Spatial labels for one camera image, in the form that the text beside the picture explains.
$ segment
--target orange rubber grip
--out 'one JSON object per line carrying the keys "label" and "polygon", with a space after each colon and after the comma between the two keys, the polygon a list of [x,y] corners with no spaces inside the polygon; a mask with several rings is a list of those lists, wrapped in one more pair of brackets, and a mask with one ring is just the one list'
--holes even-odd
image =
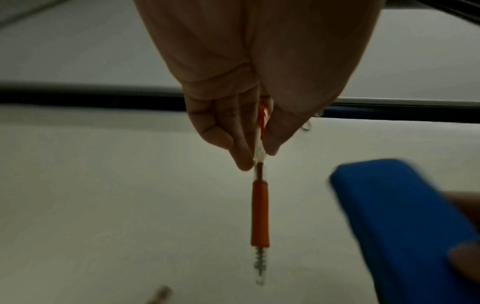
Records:
{"label": "orange rubber grip", "polygon": [[269,185],[263,180],[253,182],[251,195],[251,245],[270,247]]}

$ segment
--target white table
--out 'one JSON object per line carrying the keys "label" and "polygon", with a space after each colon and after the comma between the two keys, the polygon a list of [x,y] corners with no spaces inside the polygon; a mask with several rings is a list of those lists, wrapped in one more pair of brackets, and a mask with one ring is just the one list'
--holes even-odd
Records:
{"label": "white table", "polygon": [[[71,0],[2,29],[0,46],[0,85],[181,90],[132,0]],[[342,96],[480,102],[479,53],[477,26],[436,11],[384,10]]]}
{"label": "white table", "polygon": [[185,114],[0,108],[0,303],[376,302],[327,178],[401,157],[478,190],[480,126],[314,119],[267,160],[267,283],[254,283],[252,172]]}

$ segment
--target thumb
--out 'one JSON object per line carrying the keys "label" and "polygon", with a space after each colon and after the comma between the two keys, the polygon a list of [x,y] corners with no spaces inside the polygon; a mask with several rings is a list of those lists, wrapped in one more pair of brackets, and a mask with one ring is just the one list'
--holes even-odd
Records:
{"label": "thumb", "polygon": [[448,252],[448,260],[458,273],[480,284],[480,242],[458,245]]}
{"label": "thumb", "polygon": [[263,148],[266,153],[275,155],[280,146],[292,137],[313,114],[314,112],[293,113],[275,105],[263,134]]}

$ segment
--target orange pen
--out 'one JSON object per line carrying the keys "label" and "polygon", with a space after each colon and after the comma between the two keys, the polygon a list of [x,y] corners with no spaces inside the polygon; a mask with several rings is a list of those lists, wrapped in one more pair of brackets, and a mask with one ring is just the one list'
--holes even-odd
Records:
{"label": "orange pen", "polygon": [[269,240],[269,189],[265,179],[264,160],[266,153],[262,144],[268,110],[263,104],[258,107],[257,129],[255,134],[255,176],[251,195],[251,245],[255,247],[256,282],[263,285],[267,269],[267,248]]}

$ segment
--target hand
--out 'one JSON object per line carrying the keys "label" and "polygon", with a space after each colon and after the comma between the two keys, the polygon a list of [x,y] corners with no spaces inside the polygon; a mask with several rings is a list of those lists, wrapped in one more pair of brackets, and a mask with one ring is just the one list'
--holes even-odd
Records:
{"label": "hand", "polygon": [[[480,231],[480,194],[448,192],[450,200]],[[452,267],[460,274],[480,284],[480,240],[460,244],[448,252]]]}
{"label": "hand", "polygon": [[188,116],[207,142],[253,166],[258,102],[275,107],[263,145],[275,155],[333,102],[356,68],[384,0],[136,0]]}

